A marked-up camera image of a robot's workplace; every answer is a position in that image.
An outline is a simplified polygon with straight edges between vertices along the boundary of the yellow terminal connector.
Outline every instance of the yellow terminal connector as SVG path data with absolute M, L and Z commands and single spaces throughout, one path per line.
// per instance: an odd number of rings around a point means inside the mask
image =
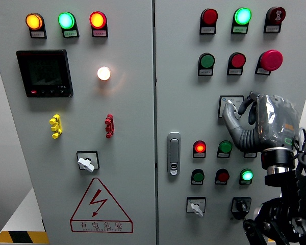
M 51 131 L 54 132 L 52 135 L 53 139 L 58 138 L 62 134 L 62 126 L 60 121 L 60 116 L 58 114 L 55 114 L 49 121 L 49 123 L 52 125 Z

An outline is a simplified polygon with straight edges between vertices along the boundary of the green push button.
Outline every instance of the green push button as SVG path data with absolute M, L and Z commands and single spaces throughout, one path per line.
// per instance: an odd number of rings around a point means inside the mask
M 200 63 L 204 68 L 210 68 L 211 66 L 214 65 L 214 57 L 210 54 L 208 55 L 204 55 L 201 60 Z
M 201 182 L 204 179 L 204 175 L 201 174 L 201 173 L 196 173 L 196 174 L 194 174 L 193 179 L 196 182 Z
M 219 149 L 223 153 L 229 153 L 233 149 L 233 144 L 231 144 L 230 141 L 225 140 L 219 144 Z

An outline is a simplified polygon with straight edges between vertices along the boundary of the gray metal panel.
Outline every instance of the gray metal panel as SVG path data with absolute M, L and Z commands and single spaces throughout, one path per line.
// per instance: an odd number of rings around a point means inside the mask
M 284 7 L 287 17 L 278 34 L 264 34 L 266 12 L 273 6 Z M 156 0 L 157 128 L 159 176 L 160 244 L 246 244 L 242 222 L 230 212 L 233 197 L 251 197 L 247 218 L 264 201 L 277 197 L 278 188 L 264 185 L 266 172 L 260 154 L 244 159 L 234 149 L 229 159 L 216 158 L 222 140 L 231 140 L 222 119 L 218 119 L 220 95 L 244 95 L 252 90 L 278 94 L 292 101 L 302 112 L 306 97 L 306 1 L 162 1 Z M 240 7 L 252 10 L 248 34 L 231 34 L 233 14 Z M 218 12 L 216 35 L 199 35 L 199 18 L 206 8 Z M 270 76 L 255 75 L 261 53 L 282 52 L 282 66 Z M 216 61 L 212 77 L 198 77 L 198 58 L 211 53 Z M 243 75 L 226 75 L 229 56 L 246 56 Z M 247 117 L 240 122 L 248 127 Z M 177 131 L 182 137 L 182 171 L 167 172 L 167 135 Z M 207 157 L 192 158 L 193 143 L 207 143 Z M 190 185 L 191 173 L 205 172 L 203 185 Z M 228 185 L 214 185 L 216 171 L 226 168 Z M 244 168 L 255 173 L 252 185 L 240 186 Z M 203 218 L 186 213 L 186 197 L 206 197 Z
M 62 37 L 57 20 L 64 11 L 76 17 L 79 38 Z M 94 11 L 107 16 L 107 39 L 91 36 L 89 15 Z M 43 16 L 46 40 L 30 38 L 25 17 L 32 12 Z M 1 74 L 52 245 L 155 243 L 152 40 L 149 0 L 0 1 Z M 67 50 L 74 96 L 27 98 L 15 52 L 62 48 Z M 112 73 L 105 83 L 96 76 L 101 66 Z M 53 140 L 48 121 L 56 113 L 63 133 Z M 106 139 L 109 113 L 115 134 Z M 76 152 L 93 150 L 99 152 L 100 170 L 79 170 Z M 105 184 L 132 219 L 133 234 L 71 231 L 69 220 L 93 178 Z M 111 219 L 113 207 L 105 204 Z M 88 206 L 80 215 L 97 208 Z

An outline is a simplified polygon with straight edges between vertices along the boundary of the robotic arm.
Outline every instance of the robotic arm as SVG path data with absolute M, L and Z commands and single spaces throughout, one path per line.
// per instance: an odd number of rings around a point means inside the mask
M 251 105 L 251 130 L 240 126 L 236 112 L 245 113 Z M 226 127 L 235 146 L 243 152 L 261 152 L 265 184 L 281 187 L 282 197 L 263 203 L 255 220 L 245 220 L 243 228 L 251 245 L 265 244 L 262 236 L 276 244 L 306 244 L 306 131 L 298 129 L 299 114 L 280 96 L 251 92 L 237 108 L 228 101 L 223 111 Z

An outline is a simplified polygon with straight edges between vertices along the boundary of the red terminal connector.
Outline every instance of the red terminal connector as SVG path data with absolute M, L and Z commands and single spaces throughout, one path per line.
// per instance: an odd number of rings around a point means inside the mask
M 106 132 L 107 132 L 106 137 L 110 139 L 114 134 L 113 115 L 108 114 L 104 123 L 106 124 Z

